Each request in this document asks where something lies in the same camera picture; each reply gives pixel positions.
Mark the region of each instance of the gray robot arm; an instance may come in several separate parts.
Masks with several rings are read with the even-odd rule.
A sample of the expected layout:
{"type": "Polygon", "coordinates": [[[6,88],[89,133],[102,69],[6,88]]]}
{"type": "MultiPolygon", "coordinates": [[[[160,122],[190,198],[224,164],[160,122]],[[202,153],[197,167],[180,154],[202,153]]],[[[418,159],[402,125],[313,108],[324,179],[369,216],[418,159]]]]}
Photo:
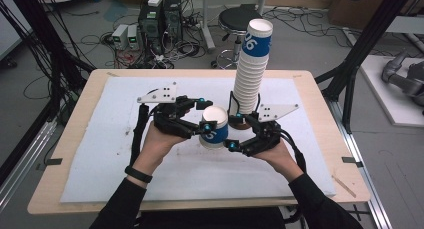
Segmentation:
{"type": "Polygon", "coordinates": [[[402,62],[407,56],[406,51],[402,51],[396,57],[389,61],[383,69],[381,79],[384,82],[393,84],[400,89],[403,93],[410,97],[417,97],[422,94],[423,91],[423,81],[419,80],[419,76],[424,72],[424,63],[413,64],[410,66],[409,70],[413,73],[408,72],[408,77],[402,77],[396,74],[396,72],[402,67],[402,62]]]}

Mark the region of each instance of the white paper sheet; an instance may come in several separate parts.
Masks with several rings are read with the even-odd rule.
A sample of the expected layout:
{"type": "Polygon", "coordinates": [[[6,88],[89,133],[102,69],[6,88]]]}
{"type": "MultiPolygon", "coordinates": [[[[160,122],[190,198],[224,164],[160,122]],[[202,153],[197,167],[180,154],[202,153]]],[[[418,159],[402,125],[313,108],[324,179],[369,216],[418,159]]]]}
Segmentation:
{"type": "MultiPolygon", "coordinates": [[[[74,157],[61,202],[105,202],[126,176],[131,155],[133,128],[137,121],[137,97],[172,82],[178,95],[211,100],[228,108],[234,78],[123,78],[111,77],[89,122],[74,157]]],[[[305,155],[308,173],[323,190],[335,195],[302,101],[291,79],[264,78],[264,104],[298,104],[300,108],[278,122],[294,138],[305,155]]],[[[192,109],[183,119],[201,120],[202,111],[192,109]]],[[[253,137],[251,129],[230,127],[229,137],[240,141],[253,137]]],[[[175,146],[155,171],[144,200],[197,200],[293,196],[287,181],[267,163],[231,153],[226,148],[203,148],[198,136],[175,146]]]]}

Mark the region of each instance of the black wristwatch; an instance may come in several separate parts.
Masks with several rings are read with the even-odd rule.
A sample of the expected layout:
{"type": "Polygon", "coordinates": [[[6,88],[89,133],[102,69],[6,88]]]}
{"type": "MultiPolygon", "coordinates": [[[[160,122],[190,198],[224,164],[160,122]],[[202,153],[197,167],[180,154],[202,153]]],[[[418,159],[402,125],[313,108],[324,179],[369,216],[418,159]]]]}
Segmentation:
{"type": "Polygon", "coordinates": [[[137,180],[140,180],[145,183],[149,183],[152,181],[152,176],[146,175],[140,171],[137,171],[136,169],[132,168],[131,166],[127,166],[125,168],[125,173],[127,173],[129,176],[134,177],[137,180]]]}

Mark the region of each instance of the wooden table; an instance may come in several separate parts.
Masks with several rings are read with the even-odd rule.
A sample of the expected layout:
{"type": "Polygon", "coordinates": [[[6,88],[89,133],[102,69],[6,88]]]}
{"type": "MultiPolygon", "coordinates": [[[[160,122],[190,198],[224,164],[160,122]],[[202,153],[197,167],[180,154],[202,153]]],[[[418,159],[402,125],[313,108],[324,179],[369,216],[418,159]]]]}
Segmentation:
{"type": "MultiPolygon", "coordinates": [[[[60,203],[62,192],[70,172],[75,152],[84,136],[91,115],[109,77],[230,77],[236,71],[226,70],[102,70],[94,71],[74,109],[74,112],[58,142],[52,158],[63,158],[60,165],[48,166],[29,203],[31,214],[57,214],[98,212],[105,203],[60,203]]],[[[308,71],[267,70],[264,77],[292,78],[302,98],[316,140],[322,150],[337,195],[332,199],[339,203],[366,202],[368,189],[356,164],[344,163],[342,157],[351,154],[340,135],[336,123],[321,95],[314,78],[308,71]]],[[[143,202],[141,210],[170,210],[189,208],[230,208],[252,206],[276,206],[295,204],[295,200],[276,198],[246,198],[231,200],[160,201],[143,202]]]]}

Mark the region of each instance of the blue logo on cup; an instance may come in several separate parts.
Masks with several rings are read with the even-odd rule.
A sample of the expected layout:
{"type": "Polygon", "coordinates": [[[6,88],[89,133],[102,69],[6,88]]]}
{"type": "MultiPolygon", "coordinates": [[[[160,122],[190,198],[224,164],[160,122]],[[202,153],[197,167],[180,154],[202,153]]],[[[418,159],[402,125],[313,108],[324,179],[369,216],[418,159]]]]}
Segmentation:
{"type": "Polygon", "coordinates": [[[263,57],[269,54],[271,47],[271,36],[255,37],[249,32],[243,42],[243,51],[252,57],[263,57]]]}
{"type": "Polygon", "coordinates": [[[223,142],[228,137],[228,124],[212,131],[209,134],[202,135],[203,140],[211,144],[218,144],[223,142]]]}

